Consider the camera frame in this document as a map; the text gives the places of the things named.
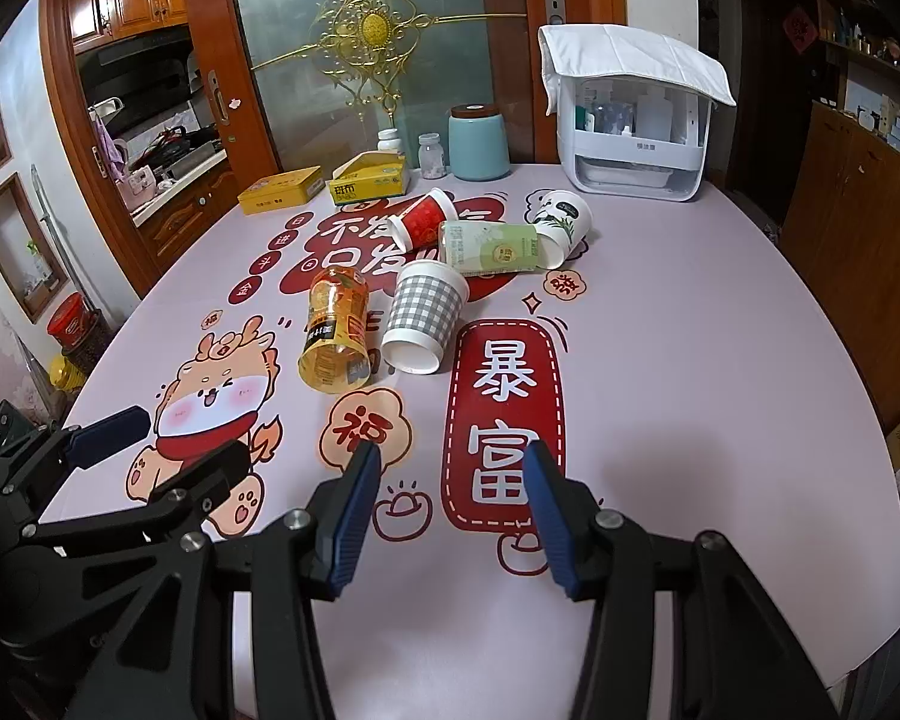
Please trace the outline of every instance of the pink towel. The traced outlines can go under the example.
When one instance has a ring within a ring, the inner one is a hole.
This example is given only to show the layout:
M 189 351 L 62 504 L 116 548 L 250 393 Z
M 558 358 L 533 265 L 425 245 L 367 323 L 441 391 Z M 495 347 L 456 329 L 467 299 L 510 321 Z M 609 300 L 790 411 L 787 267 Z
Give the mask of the pink towel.
M 100 153 L 106 167 L 110 171 L 110 177 L 114 181 L 124 177 L 127 170 L 127 163 L 124 162 L 124 156 L 120 153 L 120 149 L 113 145 L 113 139 L 110 133 L 106 131 L 103 121 L 100 117 L 93 118 L 93 126 L 97 132 L 97 142 L 100 144 Z

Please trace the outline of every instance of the yellow container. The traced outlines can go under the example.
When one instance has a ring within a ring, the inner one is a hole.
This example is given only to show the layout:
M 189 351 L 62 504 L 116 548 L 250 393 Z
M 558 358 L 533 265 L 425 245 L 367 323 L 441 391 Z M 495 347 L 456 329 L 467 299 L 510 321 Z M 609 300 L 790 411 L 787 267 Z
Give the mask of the yellow container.
M 58 354 L 50 360 L 50 384 L 64 392 L 80 389 L 87 382 L 87 377 L 66 357 Z
M 394 197 L 407 191 L 407 158 L 390 151 L 364 151 L 333 171 L 327 181 L 337 205 Z
M 237 199 L 246 215 L 259 214 L 310 202 L 323 186 L 319 167 L 303 167 L 261 178 L 241 191 Z
M 357 389 L 370 379 L 367 281 L 352 268 L 324 268 L 310 285 L 307 338 L 296 363 L 308 386 L 327 394 Z

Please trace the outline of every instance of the light blue canister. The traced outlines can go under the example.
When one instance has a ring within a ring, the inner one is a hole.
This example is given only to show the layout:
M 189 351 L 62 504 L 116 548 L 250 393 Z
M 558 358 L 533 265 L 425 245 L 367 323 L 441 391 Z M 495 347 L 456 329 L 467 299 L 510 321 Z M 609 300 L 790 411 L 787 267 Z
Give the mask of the light blue canister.
M 496 105 L 450 110 L 450 170 L 464 181 L 490 181 L 509 173 L 506 127 Z

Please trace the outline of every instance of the red scarf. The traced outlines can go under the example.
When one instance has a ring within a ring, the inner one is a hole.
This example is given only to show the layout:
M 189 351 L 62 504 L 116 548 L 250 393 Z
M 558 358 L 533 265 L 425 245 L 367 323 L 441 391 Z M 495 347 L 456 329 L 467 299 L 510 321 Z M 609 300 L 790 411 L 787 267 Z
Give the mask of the red scarf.
M 156 440 L 156 451 L 167 460 L 183 461 L 180 470 L 187 469 L 207 452 L 212 452 L 226 442 L 245 435 L 257 421 L 257 413 L 245 413 L 226 425 L 220 425 L 189 436 L 161 436 Z

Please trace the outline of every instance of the blue gripper pad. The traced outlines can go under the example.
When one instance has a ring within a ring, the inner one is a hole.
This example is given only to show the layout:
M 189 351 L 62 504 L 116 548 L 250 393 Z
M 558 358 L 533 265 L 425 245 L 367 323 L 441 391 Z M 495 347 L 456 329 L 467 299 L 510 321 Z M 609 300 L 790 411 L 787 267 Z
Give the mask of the blue gripper pad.
M 370 516 L 373 514 L 373 505 L 377 499 L 377 490 L 380 488 L 380 447 L 372 443 L 365 452 L 362 464 L 357 467 L 357 456 L 360 453 L 361 450 L 358 448 L 350 461 L 351 465 L 347 466 L 341 479 L 346 483 L 351 481 L 346 479 L 347 474 L 351 471 L 356 474 L 356 478 L 352 479 L 350 496 L 333 534 L 333 567 L 327 584 L 335 597 L 338 597 L 343 588 L 353 581 L 360 550 L 364 546 L 364 536 L 367 535 L 367 526 L 370 525 Z
M 140 406 L 130 406 L 74 433 L 67 449 L 67 461 L 75 469 L 90 469 L 101 460 L 141 442 L 149 434 L 149 414 Z
M 574 539 L 570 525 L 560 510 L 554 485 L 564 482 L 557 464 L 544 442 L 530 442 L 523 453 L 523 487 L 530 500 L 536 533 L 543 544 L 550 573 L 568 597 L 580 592 L 580 578 L 574 565 Z

